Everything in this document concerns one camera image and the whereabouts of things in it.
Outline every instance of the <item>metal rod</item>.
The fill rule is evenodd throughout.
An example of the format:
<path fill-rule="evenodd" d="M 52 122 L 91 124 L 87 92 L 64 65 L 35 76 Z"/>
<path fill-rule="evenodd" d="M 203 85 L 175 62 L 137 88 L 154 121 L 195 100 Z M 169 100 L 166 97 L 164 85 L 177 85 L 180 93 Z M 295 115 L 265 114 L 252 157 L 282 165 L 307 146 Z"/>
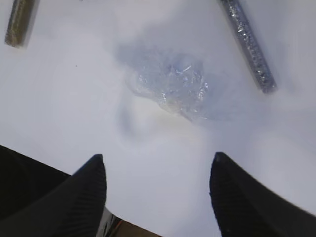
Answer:
<path fill-rule="evenodd" d="M 35 0 L 15 0 L 5 35 L 5 43 L 19 47 L 23 45 L 28 30 Z"/>
<path fill-rule="evenodd" d="M 234 33 L 246 56 L 257 85 L 269 94 L 277 89 L 277 84 L 250 27 L 238 0 L 220 0 L 232 24 Z"/>

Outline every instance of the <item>clear plastic bag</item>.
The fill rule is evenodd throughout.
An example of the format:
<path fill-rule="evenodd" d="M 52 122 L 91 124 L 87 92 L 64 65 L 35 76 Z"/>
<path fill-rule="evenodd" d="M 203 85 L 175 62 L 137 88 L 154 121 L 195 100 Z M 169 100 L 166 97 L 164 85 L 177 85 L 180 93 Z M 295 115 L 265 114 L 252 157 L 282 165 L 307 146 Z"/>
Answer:
<path fill-rule="evenodd" d="M 127 79 L 134 94 L 156 101 L 163 109 L 189 120 L 235 120 L 259 115 L 236 79 L 204 73 L 203 62 L 171 50 L 133 50 Z"/>

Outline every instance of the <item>plastic wrap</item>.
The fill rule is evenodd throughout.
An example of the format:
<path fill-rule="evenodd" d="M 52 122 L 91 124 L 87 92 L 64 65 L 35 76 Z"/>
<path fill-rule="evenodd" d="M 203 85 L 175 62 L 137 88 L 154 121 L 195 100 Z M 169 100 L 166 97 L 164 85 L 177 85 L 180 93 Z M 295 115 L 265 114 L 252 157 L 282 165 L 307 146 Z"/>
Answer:
<path fill-rule="evenodd" d="M 155 47 L 139 47 L 132 55 L 128 87 L 169 112 L 191 121 L 242 119 L 256 113 L 238 79 L 205 73 L 203 62 L 194 56 Z"/>

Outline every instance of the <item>white table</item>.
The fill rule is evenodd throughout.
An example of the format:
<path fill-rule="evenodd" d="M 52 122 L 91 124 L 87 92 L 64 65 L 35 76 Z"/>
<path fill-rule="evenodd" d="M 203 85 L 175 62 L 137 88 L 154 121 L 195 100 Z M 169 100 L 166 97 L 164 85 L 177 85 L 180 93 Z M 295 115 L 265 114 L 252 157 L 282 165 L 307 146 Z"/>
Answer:
<path fill-rule="evenodd" d="M 0 1 L 0 39 L 12 2 Z M 220 236 L 208 194 L 216 151 L 316 214 L 316 2 L 242 3 L 273 96 L 255 89 L 216 0 L 41 0 L 27 48 L 0 44 L 0 144 L 70 174 L 102 153 L 107 208 L 165 237 Z M 236 85 L 210 106 L 264 116 L 199 126 L 133 96 L 118 52 L 138 42 L 193 54 Z"/>

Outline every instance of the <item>gold metal rod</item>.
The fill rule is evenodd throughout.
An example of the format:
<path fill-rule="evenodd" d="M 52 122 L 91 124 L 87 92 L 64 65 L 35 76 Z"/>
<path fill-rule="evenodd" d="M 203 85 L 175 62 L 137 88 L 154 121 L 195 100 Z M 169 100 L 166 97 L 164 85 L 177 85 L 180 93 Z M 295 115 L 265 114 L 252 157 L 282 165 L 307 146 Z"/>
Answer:
<path fill-rule="evenodd" d="M 5 35 L 6 44 L 13 47 L 23 45 L 35 1 L 36 0 L 14 0 Z"/>

